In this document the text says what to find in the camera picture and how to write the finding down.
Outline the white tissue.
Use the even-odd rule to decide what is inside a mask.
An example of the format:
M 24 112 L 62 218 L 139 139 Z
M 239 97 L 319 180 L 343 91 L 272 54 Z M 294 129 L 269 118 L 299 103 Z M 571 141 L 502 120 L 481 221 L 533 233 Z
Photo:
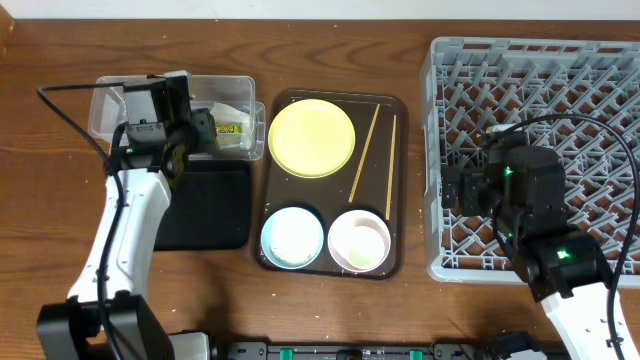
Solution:
M 231 105 L 216 102 L 210 110 L 210 113 L 217 123 L 240 124 L 244 130 L 251 129 L 250 114 L 238 110 Z

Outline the green snack wrapper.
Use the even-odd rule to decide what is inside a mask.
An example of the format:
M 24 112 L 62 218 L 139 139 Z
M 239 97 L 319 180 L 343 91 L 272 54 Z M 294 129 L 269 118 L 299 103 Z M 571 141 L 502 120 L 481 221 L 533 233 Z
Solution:
M 217 123 L 216 143 L 220 149 L 241 147 L 244 130 L 241 123 Z

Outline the white rice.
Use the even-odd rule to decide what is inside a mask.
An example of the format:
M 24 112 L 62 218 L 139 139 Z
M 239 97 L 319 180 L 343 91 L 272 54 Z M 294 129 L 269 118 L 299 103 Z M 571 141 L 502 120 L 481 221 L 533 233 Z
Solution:
M 287 266 L 300 266 L 316 254 L 321 235 L 321 226 L 311 212 L 285 208 L 273 215 L 270 250 Z

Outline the light blue bowl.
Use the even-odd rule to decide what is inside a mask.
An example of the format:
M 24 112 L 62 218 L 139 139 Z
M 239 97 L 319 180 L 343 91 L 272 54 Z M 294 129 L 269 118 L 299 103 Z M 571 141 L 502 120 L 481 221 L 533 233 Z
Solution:
M 265 257 L 271 262 L 273 263 L 275 266 L 282 268 L 282 269 L 286 269 L 286 270 L 294 270 L 294 269 L 300 269 L 303 268 L 307 265 L 309 265 L 311 262 L 313 262 L 315 260 L 315 258 L 320 254 L 323 244 L 324 244 L 324 229 L 323 226 L 320 222 L 320 220 L 311 212 L 316 218 L 317 221 L 319 222 L 319 225 L 321 226 L 322 229 L 322 235 L 321 238 L 319 240 L 319 248 L 317 249 L 316 254 L 306 263 L 300 265 L 300 266 L 287 266 L 285 263 L 280 262 L 271 252 L 270 250 L 270 232 L 271 232 L 271 227 L 272 227 L 272 221 L 273 221 L 273 215 L 276 214 L 278 211 L 276 211 L 275 213 L 273 213 L 268 219 L 267 221 L 264 223 L 262 230 L 261 230 L 261 234 L 260 234 L 260 245 L 261 245 L 261 249 L 263 251 L 263 254 L 265 255 Z

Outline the white cup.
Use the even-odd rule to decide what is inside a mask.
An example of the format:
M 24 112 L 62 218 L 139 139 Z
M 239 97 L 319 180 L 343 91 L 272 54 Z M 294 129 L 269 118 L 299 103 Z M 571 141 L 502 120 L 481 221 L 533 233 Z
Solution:
M 383 237 L 367 226 L 341 227 L 332 241 L 338 255 L 358 271 L 373 270 L 385 258 Z

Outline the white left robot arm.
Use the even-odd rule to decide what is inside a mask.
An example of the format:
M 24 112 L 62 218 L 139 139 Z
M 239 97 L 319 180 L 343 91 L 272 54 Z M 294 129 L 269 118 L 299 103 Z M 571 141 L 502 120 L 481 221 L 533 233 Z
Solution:
M 106 158 L 106 200 L 84 268 L 62 303 L 41 308 L 36 331 L 49 359 L 208 359 L 209 336 L 167 333 L 147 303 L 156 236 L 170 183 L 214 133 L 205 109 L 118 125 Z

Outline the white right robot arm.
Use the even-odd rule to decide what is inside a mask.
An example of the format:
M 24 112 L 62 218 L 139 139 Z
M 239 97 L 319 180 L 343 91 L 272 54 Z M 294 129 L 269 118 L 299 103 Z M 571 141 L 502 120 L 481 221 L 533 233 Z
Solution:
M 491 150 L 482 170 L 442 169 L 442 205 L 483 216 L 512 270 L 573 359 L 636 359 L 612 269 L 594 237 L 568 221 L 565 170 L 537 146 Z

